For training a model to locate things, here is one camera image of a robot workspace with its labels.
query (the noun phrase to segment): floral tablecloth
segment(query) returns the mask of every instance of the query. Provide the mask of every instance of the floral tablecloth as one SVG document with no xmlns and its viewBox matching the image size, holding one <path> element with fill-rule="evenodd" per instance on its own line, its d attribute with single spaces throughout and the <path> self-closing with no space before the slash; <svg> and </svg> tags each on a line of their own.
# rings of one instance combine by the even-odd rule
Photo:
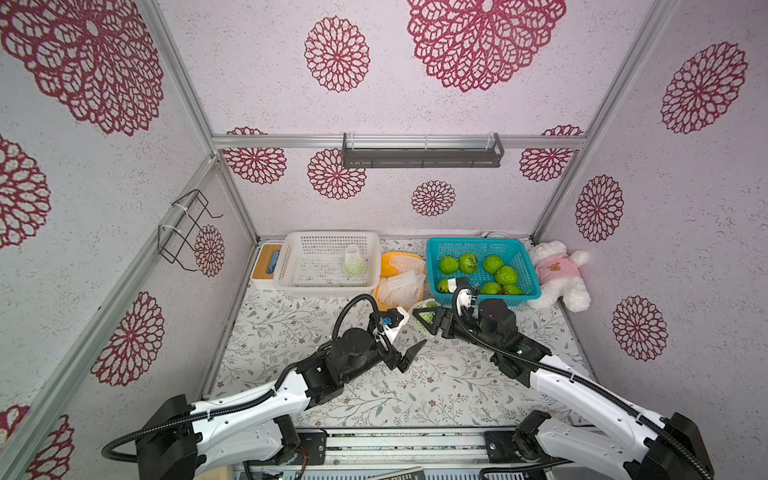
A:
<svg viewBox="0 0 768 480">
<path fill-rule="evenodd" d="M 425 255 L 425 240 L 382 240 L 384 251 Z M 294 297 L 250 285 L 220 365 L 213 397 L 227 396 L 275 379 L 285 365 L 310 355 L 328 340 L 347 297 Z M 359 303 L 341 332 L 365 328 L 371 307 Z M 522 333 L 548 346 L 587 375 L 562 312 L 515 309 Z M 409 324 L 396 346 L 401 352 L 429 338 L 406 373 L 383 364 L 348 384 L 325 405 L 293 416 L 297 426 L 516 425 L 531 410 L 550 412 L 575 425 L 585 423 L 568 407 L 502 375 L 487 351 L 459 340 L 423 333 Z"/>
</svg>

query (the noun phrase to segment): white mesh basket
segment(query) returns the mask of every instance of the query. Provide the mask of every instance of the white mesh basket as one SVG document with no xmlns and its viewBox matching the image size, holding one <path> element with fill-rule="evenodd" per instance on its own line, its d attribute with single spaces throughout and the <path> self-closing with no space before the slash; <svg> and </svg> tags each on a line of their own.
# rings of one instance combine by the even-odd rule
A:
<svg viewBox="0 0 768 480">
<path fill-rule="evenodd" d="M 344 253 L 354 243 L 367 264 L 367 275 L 344 272 Z M 277 257 L 273 285 L 299 295 L 354 296 L 371 293 L 382 270 L 379 236 L 371 232 L 294 232 Z"/>
</svg>

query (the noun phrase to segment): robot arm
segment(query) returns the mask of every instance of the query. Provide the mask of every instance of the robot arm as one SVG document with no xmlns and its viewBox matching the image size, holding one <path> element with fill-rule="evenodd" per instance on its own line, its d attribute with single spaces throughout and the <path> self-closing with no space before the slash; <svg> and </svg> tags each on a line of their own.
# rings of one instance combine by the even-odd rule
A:
<svg viewBox="0 0 768 480">
<path fill-rule="evenodd" d="M 374 309 L 368 328 L 351 328 L 339 336 L 344 316 L 360 300 L 368 300 Z M 372 296 L 357 296 L 340 313 L 331 340 L 288 365 L 274 382 L 192 405 L 184 395 L 168 399 L 142 430 L 110 442 L 101 454 L 136 462 L 140 480 L 191 480 L 246 459 L 287 462 L 300 446 L 292 414 L 336 398 L 345 384 L 380 362 L 405 372 L 426 343 L 411 346 L 405 355 L 398 352 L 392 342 L 409 315 L 402 308 L 379 312 L 376 307 Z M 114 450 L 133 441 L 136 455 Z"/>
<path fill-rule="evenodd" d="M 444 338 L 490 349 L 491 362 L 506 376 L 563 402 L 604 433 L 573 428 L 534 411 L 514 437 L 499 442 L 511 453 L 505 462 L 569 460 L 617 480 L 712 478 L 707 450 L 689 419 L 678 413 L 665 419 L 579 376 L 546 346 L 522 335 L 503 300 L 484 300 L 475 318 L 475 289 L 468 279 L 450 280 L 449 289 L 454 293 L 451 309 L 413 311 L 432 335 L 442 330 Z M 514 469 L 489 469 L 502 471 Z"/>
</svg>

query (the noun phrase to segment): blue basket rim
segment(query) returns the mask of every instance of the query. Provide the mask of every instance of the blue basket rim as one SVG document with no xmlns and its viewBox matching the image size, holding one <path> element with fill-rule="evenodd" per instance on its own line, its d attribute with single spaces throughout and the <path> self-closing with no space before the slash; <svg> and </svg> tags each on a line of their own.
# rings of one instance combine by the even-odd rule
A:
<svg viewBox="0 0 768 480">
<path fill-rule="evenodd" d="M 520 247 L 523 255 L 523 263 L 525 264 L 526 270 L 528 270 L 528 274 L 531 276 L 531 279 L 535 279 L 535 281 L 532 282 L 534 293 L 532 295 L 478 295 L 478 301 L 480 300 L 486 300 L 491 298 L 498 298 L 501 300 L 504 300 L 506 303 L 514 303 L 516 306 L 521 305 L 528 300 L 536 300 L 537 298 L 541 297 L 541 286 L 538 282 L 538 276 L 536 275 L 536 269 L 533 267 L 533 263 L 531 262 L 531 257 L 528 254 L 528 250 L 525 248 L 525 244 L 522 243 L 520 240 L 517 240 L 515 238 L 477 238 L 477 237 L 433 237 L 427 240 L 426 243 L 426 257 L 427 257 L 427 274 L 429 277 L 429 286 L 432 289 L 432 294 L 435 296 L 435 300 L 438 302 L 445 304 L 449 302 L 452 298 L 452 295 L 449 293 L 438 293 L 435 284 L 435 275 L 432 275 L 432 272 L 435 271 L 435 268 L 437 266 L 435 265 L 435 262 L 432 261 L 432 255 L 429 255 L 430 247 L 435 248 L 435 244 L 440 243 L 506 243 L 508 245 L 515 245 Z"/>
</svg>

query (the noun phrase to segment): red flower pattern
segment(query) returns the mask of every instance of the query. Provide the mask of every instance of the red flower pattern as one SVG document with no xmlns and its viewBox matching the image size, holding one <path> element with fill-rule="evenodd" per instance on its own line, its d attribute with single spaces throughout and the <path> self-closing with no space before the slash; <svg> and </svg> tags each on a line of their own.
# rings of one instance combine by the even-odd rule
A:
<svg viewBox="0 0 768 480">
<path fill-rule="evenodd" d="M 366 38 L 344 18 L 326 17 L 317 22 L 304 42 L 306 66 L 330 91 L 349 91 L 368 73 L 371 59 Z"/>
<path fill-rule="evenodd" d="M 61 480 L 69 472 L 69 460 L 74 452 L 74 429 L 69 415 L 59 417 L 56 430 L 48 434 L 42 449 L 27 468 L 25 480 Z"/>
<path fill-rule="evenodd" d="M 131 0 L 1 0 L 0 41 L 79 121 L 133 135 L 159 115 L 163 70 Z"/>
<path fill-rule="evenodd" d="M 138 380 L 163 346 L 164 323 L 157 300 L 140 292 L 91 367 L 91 373 L 99 383 L 112 386 L 126 386 Z"/>
<path fill-rule="evenodd" d="M 444 87 L 488 90 L 531 64 L 565 0 L 408 0 L 414 55 Z"/>
<path fill-rule="evenodd" d="M 614 335 L 629 356 L 647 362 L 667 346 L 667 323 L 647 298 L 629 296 L 614 311 Z"/>
<path fill-rule="evenodd" d="M 744 51 L 727 41 L 696 53 L 667 86 L 661 120 L 676 134 L 712 124 L 738 98 L 748 66 Z"/>
<path fill-rule="evenodd" d="M 573 125 L 558 125 L 542 135 L 581 135 L 584 132 Z M 563 168 L 574 153 L 570 148 L 528 148 L 520 157 L 520 171 L 523 177 L 545 182 L 560 177 Z"/>
<path fill-rule="evenodd" d="M 444 181 L 430 180 L 419 185 L 411 195 L 411 206 L 425 217 L 436 217 L 448 211 L 456 199 L 453 187 Z"/>
<path fill-rule="evenodd" d="M 213 225 L 200 229 L 194 241 L 194 259 L 205 276 L 214 276 L 224 265 L 224 240 Z"/>
<path fill-rule="evenodd" d="M 0 412 L 0 449 L 11 437 L 16 425 L 24 418 L 24 415 L 27 415 L 28 410 L 29 406 L 14 405 L 4 412 Z"/>
<path fill-rule="evenodd" d="M 229 135 L 266 135 L 256 128 L 238 127 Z M 255 184 L 277 182 L 286 173 L 282 148 L 227 148 L 221 153 L 232 171 Z"/>
<path fill-rule="evenodd" d="M 0 249 L 35 236 L 51 211 L 50 196 L 35 159 L 0 136 Z"/>
<path fill-rule="evenodd" d="M 354 197 L 366 184 L 366 169 L 345 168 L 338 148 L 317 152 L 310 159 L 306 175 L 315 190 L 337 200 Z"/>
<path fill-rule="evenodd" d="M 619 183 L 608 175 L 588 181 L 576 202 L 576 225 L 581 235 L 599 242 L 613 235 L 624 213 Z"/>
</svg>

